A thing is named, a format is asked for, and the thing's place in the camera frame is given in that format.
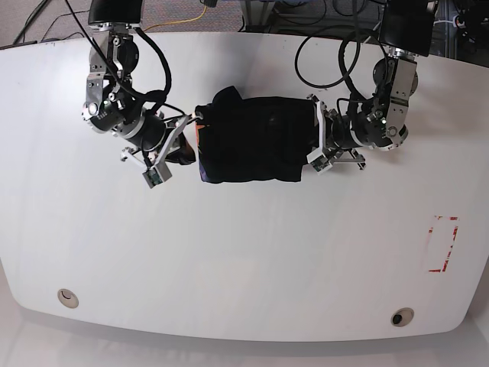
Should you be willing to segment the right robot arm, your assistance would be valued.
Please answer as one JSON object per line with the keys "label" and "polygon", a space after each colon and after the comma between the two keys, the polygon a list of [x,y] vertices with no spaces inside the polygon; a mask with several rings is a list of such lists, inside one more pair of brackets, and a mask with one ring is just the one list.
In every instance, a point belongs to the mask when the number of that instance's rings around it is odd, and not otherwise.
{"label": "right robot arm", "polygon": [[[158,162],[190,165],[195,152],[178,130],[189,117],[181,109],[170,117],[161,111],[167,106],[172,75],[163,51],[141,29],[142,10],[141,1],[91,3],[88,25],[94,34],[88,39],[92,48],[83,118],[95,132],[111,132],[129,143],[122,161],[133,161],[145,171]],[[135,34],[157,54],[164,72],[162,89],[141,93],[132,86],[140,58]]]}

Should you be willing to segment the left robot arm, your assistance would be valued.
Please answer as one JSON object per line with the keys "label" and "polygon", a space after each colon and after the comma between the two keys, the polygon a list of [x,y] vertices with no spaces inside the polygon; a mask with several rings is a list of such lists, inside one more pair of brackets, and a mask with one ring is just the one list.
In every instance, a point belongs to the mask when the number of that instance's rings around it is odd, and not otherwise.
{"label": "left robot arm", "polygon": [[[404,143],[409,134],[409,100],[419,82],[416,58],[429,55],[438,5],[437,1],[387,1],[379,31],[360,28],[357,21],[353,24],[338,49],[339,82],[350,92],[346,113],[339,107],[327,109],[313,94],[308,97],[315,105],[319,142],[307,161],[317,173],[340,163],[364,169],[358,148],[390,151]],[[373,70],[375,91],[370,97],[356,89],[351,79],[354,67],[345,65],[346,47],[358,43],[362,35],[372,37],[383,53]]]}

